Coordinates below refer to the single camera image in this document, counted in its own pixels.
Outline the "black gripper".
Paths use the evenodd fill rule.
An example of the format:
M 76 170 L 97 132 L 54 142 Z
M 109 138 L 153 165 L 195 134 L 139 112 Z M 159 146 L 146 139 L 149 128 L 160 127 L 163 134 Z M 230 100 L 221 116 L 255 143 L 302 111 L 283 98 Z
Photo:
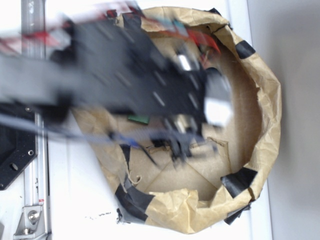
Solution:
M 174 56 L 182 77 L 174 78 L 168 91 L 153 92 L 163 112 L 156 112 L 165 130 L 151 135 L 156 146 L 170 146 L 172 160 L 192 156 L 192 141 L 203 142 L 202 124 L 224 128 L 233 115 L 231 87 L 215 67 L 205 69 L 183 45 Z

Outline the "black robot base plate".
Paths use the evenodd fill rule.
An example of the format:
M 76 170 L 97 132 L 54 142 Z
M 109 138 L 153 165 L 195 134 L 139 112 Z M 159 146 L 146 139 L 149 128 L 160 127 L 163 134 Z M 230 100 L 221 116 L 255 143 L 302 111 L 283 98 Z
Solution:
M 0 189 L 6 190 L 37 156 L 36 115 L 28 107 L 0 105 Z

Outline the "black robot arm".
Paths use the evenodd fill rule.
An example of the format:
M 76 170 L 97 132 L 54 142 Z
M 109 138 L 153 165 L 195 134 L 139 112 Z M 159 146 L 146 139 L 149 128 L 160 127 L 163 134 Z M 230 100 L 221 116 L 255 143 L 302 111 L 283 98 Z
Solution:
M 224 127 L 233 115 L 223 74 L 205 68 L 184 45 L 174 58 L 164 56 L 138 27 L 121 28 L 107 19 L 68 22 L 20 40 L 28 50 L 43 43 L 53 52 L 48 59 L 14 54 L 1 40 L 0 102 L 33 108 L 50 121 L 48 132 L 71 108 L 151 117 L 160 125 L 127 133 L 109 130 L 86 139 L 131 146 L 166 142 L 174 158 L 184 159 L 192 141 L 203 141 L 202 124 Z

